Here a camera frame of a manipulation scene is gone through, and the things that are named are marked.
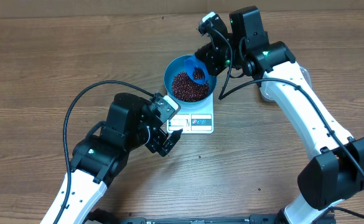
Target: white robotic arm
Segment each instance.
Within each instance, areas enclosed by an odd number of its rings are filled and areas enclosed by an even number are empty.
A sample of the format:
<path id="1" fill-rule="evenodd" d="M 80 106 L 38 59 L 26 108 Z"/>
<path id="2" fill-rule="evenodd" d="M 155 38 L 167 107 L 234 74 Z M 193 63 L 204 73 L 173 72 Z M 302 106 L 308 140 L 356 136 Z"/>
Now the white robotic arm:
<path id="1" fill-rule="evenodd" d="M 85 221 L 92 207 L 107 190 L 107 185 L 103 181 L 97 184 L 93 182 L 94 178 L 82 170 L 76 170 L 71 174 L 71 194 L 58 224 L 81 224 Z M 52 206 L 40 224 L 53 224 L 63 204 L 66 190 L 67 174 Z"/>
<path id="2" fill-rule="evenodd" d="M 348 138 L 352 137 L 352 135 L 325 109 L 324 105 L 305 81 L 297 62 L 284 62 L 280 65 L 276 65 L 273 67 L 272 72 L 265 72 L 263 78 L 280 78 L 300 85 L 321 110 L 321 113 L 330 124 L 330 127 L 335 131 L 339 140 L 344 144 L 348 143 Z M 338 147 L 337 143 L 327 135 L 328 131 L 313 109 L 313 106 L 308 102 L 305 96 L 297 92 L 293 86 L 280 82 L 263 82 L 260 90 L 267 98 L 274 100 L 286 114 L 301 138 L 309 160 L 320 155 L 322 153 L 321 149 L 324 149 L 325 147 L 327 149 L 335 149 Z M 335 206 L 341 201 L 342 200 L 338 200 L 330 206 Z M 305 201 L 302 194 L 300 194 L 295 201 L 285 208 L 284 214 L 291 224 L 312 223 L 312 221 L 321 216 L 326 209 L 327 208 L 317 210 L 312 208 Z"/>

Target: blue scoop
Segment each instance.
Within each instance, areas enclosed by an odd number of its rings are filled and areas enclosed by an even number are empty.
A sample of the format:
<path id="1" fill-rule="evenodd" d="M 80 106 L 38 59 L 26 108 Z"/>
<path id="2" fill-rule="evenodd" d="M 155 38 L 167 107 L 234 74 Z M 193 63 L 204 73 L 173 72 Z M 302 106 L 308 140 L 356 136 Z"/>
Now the blue scoop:
<path id="1" fill-rule="evenodd" d="M 187 75 L 197 84 L 203 85 L 209 79 L 207 67 L 205 66 L 205 64 L 202 61 L 197 59 L 195 57 L 195 55 L 189 57 L 188 59 L 186 59 L 184 61 L 184 68 L 186 70 Z M 201 68 L 203 70 L 205 76 L 202 79 L 199 79 L 199 80 L 194 79 L 193 73 L 194 73 L 195 68 Z"/>

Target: white scale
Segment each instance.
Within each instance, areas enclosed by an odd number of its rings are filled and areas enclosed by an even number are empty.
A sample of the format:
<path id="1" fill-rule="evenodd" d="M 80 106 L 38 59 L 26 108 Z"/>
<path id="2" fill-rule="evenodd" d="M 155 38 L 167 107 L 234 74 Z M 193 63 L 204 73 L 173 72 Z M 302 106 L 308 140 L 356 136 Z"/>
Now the white scale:
<path id="1" fill-rule="evenodd" d="M 213 133 L 213 93 L 199 104 L 176 100 L 181 106 L 180 111 L 167 121 L 167 132 L 172 133 L 183 129 L 182 134 L 212 134 Z"/>

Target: robotic arm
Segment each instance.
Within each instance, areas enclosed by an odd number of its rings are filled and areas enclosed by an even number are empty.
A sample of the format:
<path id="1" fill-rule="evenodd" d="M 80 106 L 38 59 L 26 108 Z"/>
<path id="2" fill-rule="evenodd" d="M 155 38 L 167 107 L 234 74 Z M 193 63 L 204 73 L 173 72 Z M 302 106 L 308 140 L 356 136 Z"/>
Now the robotic arm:
<path id="1" fill-rule="evenodd" d="M 322 218 L 329 207 L 364 190 L 364 177 L 343 150 L 346 148 L 364 171 L 364 138 L 355 140 L 325 109 L 305 81 L 295 56 L 287 46 L 282 42 L 269 43 L 258 8 L 240 9 L 229 17 L 231 34 L 214 12 L 200 21 L 198 31 L 202 35 L 208 34 L 211 43 L 199 49 L 195 56 L 205 63 L 210 75 L 217 76 L 229 67 L 220 100 L 246 86 L 240 85 L 223 95 L 231 67 L 242 68 L 243 74 L 253 77 L 252 83 L 258 84 L 261 94 L 275 101 L 286 114 L 301 137 L 310 162 L 298 176 L 301 194 L 277 216 L 270 217 L 274 222 L 269 223 L 312 223 Z M 298 88 L 306 92 L 313 102 L 298 93 Z"/>
<path id="2" fill-rule="evenodd" d="M 182 130 L 168 138 L 161 126 L 180 106 L 169 96 L 154 94 L 150 100 L 129 93 L 115 95 L 107 120 L 95 125 L 73 150 L 71 191 L 59 224 L 79 224 L 104 195 L 113 179 L 125 168 L 129 153 L 145 145 L 166 156 L 180 139 Z M 99 128 L 100 135 L 94 135 Z M 53 224 L 67 191 L 67 174 L 41 224 Z"/>

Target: wooden table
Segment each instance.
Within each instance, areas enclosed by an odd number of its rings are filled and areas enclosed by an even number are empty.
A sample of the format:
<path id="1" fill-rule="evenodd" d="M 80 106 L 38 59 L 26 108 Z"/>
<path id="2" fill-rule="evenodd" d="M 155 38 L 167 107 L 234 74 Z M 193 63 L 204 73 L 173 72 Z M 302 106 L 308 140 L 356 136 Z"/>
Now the wooden table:
<path id="1" fill-rule="evenodd" d="M 52 204 L 65 173 L 63 118 L 76 94 L 109 79 L 165 93 L 166 66 L 208 42 L 195 29 L 202 16 L 0 19 L 0 223 L 39 223 Z M 364 11 L 263 12 L 262 19 L 271 42 L 284 41 L 310 71 L 335 118 L 364 137 Z M 231 80 L 229 89 L 248 80 Z M 70 150 L 122 91 L 141 95 L 106 85 L 78 102 Z M 276 213 L 298 195 L 307 163 L 285 115 L 250 86 L 215 100 L 213 134 L 183 135 L 165 158 L 133 151 L 98 207 L 146 218 Z M 364 213 L 364 192 L 342 205 Z"/>

